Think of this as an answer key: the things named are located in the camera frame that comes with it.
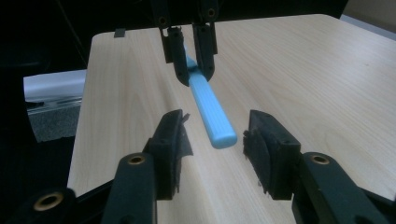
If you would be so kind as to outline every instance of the blue object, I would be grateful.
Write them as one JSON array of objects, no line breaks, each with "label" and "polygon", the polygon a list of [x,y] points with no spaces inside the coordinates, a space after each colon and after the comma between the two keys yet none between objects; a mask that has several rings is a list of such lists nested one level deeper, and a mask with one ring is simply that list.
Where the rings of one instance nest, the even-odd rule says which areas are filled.
[{"label": "blue object", "polygon": [[186,57],[192,95],[198,106],[212,147],[221,149],[235,145],[237,141],[236,133],[224,113],[218,98],[212,91],[196,62],[189,56]]}]

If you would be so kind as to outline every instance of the wooden table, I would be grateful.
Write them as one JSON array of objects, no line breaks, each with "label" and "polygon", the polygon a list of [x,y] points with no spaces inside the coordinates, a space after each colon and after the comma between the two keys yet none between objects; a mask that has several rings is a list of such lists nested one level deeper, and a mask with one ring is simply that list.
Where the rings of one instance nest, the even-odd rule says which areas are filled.
[{"label": "wooden table", "polygon": [[[191,55],[190,26],[183,27]],[[210,84],[238,133],[210,146],[189,88],[166,64],[158,29],[93,38],[68,187],[81,195],[114,177],[166,112],[183,109],[194,156],[159,223],[293,223],[290,202],[258,186],[243,151],[250,109],[275,116],[302,152],[334,157],[360,186],[396,192],[396,42],[323,15],[217,23]]]}]

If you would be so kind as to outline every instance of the bolt hole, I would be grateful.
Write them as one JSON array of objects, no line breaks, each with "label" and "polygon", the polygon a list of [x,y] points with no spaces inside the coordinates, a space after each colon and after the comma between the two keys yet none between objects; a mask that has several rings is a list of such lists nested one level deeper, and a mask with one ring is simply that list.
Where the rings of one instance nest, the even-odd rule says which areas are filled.
[{"label": "bolt hole", "polygon": [[38,212],[47,211],[62,202],[64,196],[61,192],[54,192],[39,198],[33,208]]},{"label": "bolt hole", "polygon": [[165,17],[160,17],[159,21],[160,21],[161,25],[165,25],[166,24],[166,18]]},{"label": "bolt hole", "polygon": [[142,156],[134,156],[128,160],[128,163],[131,165],[137,165],[145,161],[145,158]]},{"label": "bolt hole", "polygon": [[213,9],[213,8],[210,8],[208,11],[207,11],[207,15],[209,16],[209,17],[214,17],[215,16],[215,9]]},{"label": "bolt hole", "polygon": [[322,156],[318,156],[318,155],[314,155],[311,157],[311,160],[317,164],[321,164],[321,165],[327,165],[330,163],[330,161]]}]

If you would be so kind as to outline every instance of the light blue cylinder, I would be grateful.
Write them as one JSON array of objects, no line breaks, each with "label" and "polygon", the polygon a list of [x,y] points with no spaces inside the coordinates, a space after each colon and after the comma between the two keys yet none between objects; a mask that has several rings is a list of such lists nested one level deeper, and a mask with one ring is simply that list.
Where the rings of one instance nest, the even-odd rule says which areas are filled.
[{"label": "light blue cylinder", "polygon": [[235,145],[237,137],[233,126],[206,78],[190,57],[187,57],[187,66],[189,67],[189,84],[192,95],[198,106],[212,147],[221,149]]}]

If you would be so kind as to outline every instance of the black bracket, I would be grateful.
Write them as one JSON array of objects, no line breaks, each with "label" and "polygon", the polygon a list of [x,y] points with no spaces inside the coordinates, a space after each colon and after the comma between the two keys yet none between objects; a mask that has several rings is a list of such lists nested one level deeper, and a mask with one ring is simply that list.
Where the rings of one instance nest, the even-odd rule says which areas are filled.
[{"label": "black bracket", "polygon": [[274,200],[290,200],[297,223],[396,223],[396,202],[360,189],[333,158],[300,153],[271,115],[250,111],[244,153]]},{"label": "black bracket", "polygon": [[[173,27],[170,20],[168,5],[163,0],[151,0],[151,7],[156,26],[160,28],[163,53],[167,63],[173,63],[177,79],[189,86],[189,72],[187,68],[184,37],[181,28]],[[214,54],[218,53],[216,42],[215,19],[219,15],[217,0],[201,0],[198,2],[198,11],[191,13],[194,32],[194,44],[198,67],[206,80],[209,81],[215,72]]]},{"label": "black bracket", "polygon": [[7,224],[156,223],[156,201],[172,200],[179,188],[181,159],[192,155],[183,125],[187,117],[182,110],[165,114],[143,152],[120,160],[114,180],[78,198],[71,189],[45,190],[24,203]]}]

